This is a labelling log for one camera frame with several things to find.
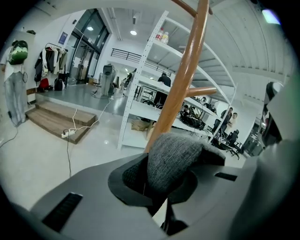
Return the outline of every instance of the person wearing green backpack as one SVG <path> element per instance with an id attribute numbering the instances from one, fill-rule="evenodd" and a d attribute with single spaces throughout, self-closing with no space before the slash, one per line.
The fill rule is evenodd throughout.
<path id="1" fill-rule="evenodd" d="M 24 81 L 24 61 L 28 56 L 25 41 L 14 41 L 1 58 L 1 70 L 4 72 L 5 98 L 8 114 L 15 126 L 25 122 L 26 116 L 22 99 Z"/>

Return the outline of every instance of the stairs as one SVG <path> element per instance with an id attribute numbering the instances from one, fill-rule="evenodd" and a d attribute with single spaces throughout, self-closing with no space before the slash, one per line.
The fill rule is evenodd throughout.
<path id="1" fill-rule="evenodd" d="M 47 132 L 61 138 L 61 134 L 64 130 L 74 128 L 72 117 L 74 116 L 76 109 L 59 105 L 52 102 L 36 103 L 36 108 L 26 113 L 27 117 L 43 128 Z M 96 115 L 84 111 L 78 110 L 74 117 L 76 128 L 83 126 L 90 127 L 93 122 L 96 121 Z M 87 133 L 89 128 L 77 130 L 74 135 L 69 137 L 70 143 L 77 144 L 80 139 Z"/>

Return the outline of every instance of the black metal railing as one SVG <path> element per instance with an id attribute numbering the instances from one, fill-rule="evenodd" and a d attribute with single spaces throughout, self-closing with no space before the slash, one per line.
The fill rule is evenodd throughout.
<path id="1" fill-rule="evenodd" d="M 140 60 L 141 60 L 141 57 L 142 57 L 141 55 L 138 55 L 138 54 L 135 54 L 135 53 L 132 53 L 132 52 L 127 52 L 127 51 L 124 51 L 124 50 L 121 50 L 121 49 L 116 49 L 116 48 L 112 49 L 111 56 L 116 57 L 116 58 L 122 58 L 122 59 L 131 61 L 131 62 L 135 62 L 135 63 L 139 63 Z M 149 68 L 152 68 L 152 69 L 154 69 L 158 72 L 166 73 L 167 76 L 171 76 L 171 72 L 167 68 L 162 67 L 162 66 L 158 65 L 155 62 L 147 60 L 145 62 L 145 66 L 147 66 Z"/>

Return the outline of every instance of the fluorescent light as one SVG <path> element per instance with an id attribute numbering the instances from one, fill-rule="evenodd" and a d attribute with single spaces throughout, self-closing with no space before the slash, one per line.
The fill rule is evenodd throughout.
<path id="1" fill-rule="evenodd" d="M 262 14 L 264 16 L 264 19 L 267 21 L 267 23 L 273 23 L 273 24 L 279 24 L 280 22 L 277 19 L 277 17 L 275 16 L 275 14 L 269 10 L 269 9 L 265 9 L 262 11 Z"/>

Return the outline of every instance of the blue sign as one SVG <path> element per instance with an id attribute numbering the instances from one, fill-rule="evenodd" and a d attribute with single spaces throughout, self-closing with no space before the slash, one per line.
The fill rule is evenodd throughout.
<path id="1" fill-rule="evenodd" d="M 65 32 L 62 32 L 62 34 L 61 34 L 61 37 L 60 37 L 60 40 L 58 41 L 60 44 L 63 44 L 64 45 L 64 43 L 65 43 L 65 41 L 66 41 L 66 39 L 67 39 L 67 33 L 65 33 Z"/>

